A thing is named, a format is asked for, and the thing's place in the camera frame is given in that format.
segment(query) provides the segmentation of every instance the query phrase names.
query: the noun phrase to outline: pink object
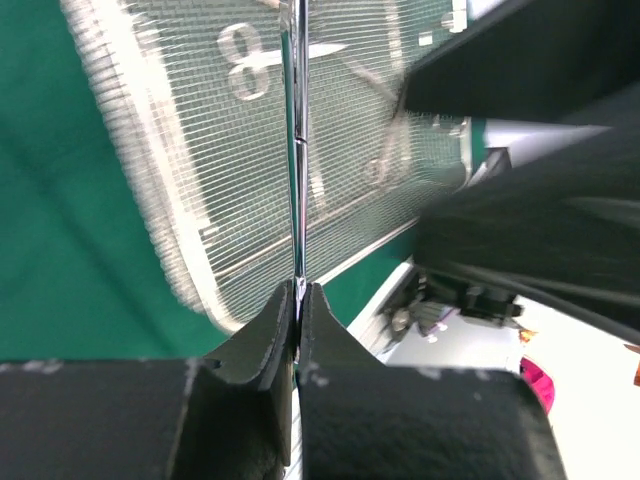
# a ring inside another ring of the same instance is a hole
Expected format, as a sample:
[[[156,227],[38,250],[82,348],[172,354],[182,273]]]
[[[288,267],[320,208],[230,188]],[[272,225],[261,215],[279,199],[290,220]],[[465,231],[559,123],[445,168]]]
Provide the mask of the pink object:
[[[533,363],[528,358],[523,358],[520,361],[522,367],[522,377],[536,392],[542,406],[547,414],[553,406],[553,400],[556,396],[556,388],[553,385],[551,377],[545,373],[540,367]]]

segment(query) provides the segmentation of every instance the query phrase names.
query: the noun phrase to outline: clock numeral 8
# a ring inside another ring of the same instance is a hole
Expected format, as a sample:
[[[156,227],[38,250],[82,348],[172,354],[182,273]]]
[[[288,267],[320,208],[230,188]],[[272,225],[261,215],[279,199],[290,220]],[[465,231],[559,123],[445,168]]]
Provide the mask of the clock numeral 8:
[[[236,45],[236,35],[245,44],[246,55]],[[218,36],[218,48],[227,62],[234,65],[229,71],[231,91],[240,100],[260,98],[269,89],[269,72],[260,65],[259,57],[264,52],[260,34],[248,23],[236,23],[226,27]],[[247,72],[253,76],[253,85],[247,81]]]

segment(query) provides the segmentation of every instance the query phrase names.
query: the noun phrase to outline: silver pole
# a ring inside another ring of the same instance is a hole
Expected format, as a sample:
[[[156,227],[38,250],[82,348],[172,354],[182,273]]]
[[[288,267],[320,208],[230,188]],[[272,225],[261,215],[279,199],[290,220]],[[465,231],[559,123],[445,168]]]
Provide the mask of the silver pole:
[[[302,299],[307,287],[309,0],[283,0],[280,3],[280,27],[287,112],[296,318],[300,320]]]

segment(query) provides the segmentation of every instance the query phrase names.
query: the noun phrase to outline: green fabric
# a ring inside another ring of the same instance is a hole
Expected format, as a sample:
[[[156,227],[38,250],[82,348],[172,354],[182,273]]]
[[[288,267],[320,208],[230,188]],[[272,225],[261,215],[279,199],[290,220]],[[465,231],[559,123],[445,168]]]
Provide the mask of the green fabric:
[[[389,275],[409,258],[414,237],[414,229],[402,233],[325,285],[331,310],[343,325],[358,316]]]
[[[0,42],[0,356],[216,346],[165,281],[59,4],[0,3]]]
[[[471,120],[471,166],[473,171],[477,171],[482,162],[487,158],[486,143],[484,133],[487,121],[482,118]]]

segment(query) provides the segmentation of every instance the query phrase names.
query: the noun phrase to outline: clock face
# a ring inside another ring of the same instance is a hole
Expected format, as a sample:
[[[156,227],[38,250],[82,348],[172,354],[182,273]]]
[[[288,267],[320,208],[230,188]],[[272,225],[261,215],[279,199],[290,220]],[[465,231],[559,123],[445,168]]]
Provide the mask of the clock face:
[[[451,35],[451,0],[310,8],[313,280],[460,187],[465,168],[459,121],[390,122],[404,68]],[[157,34],[142,48],[162,58],[179,118],[158,135],[186,152],[168,167],[196,218],[216,301],[246,321],[292,270],[277,1],[140,0],[127,11]]]

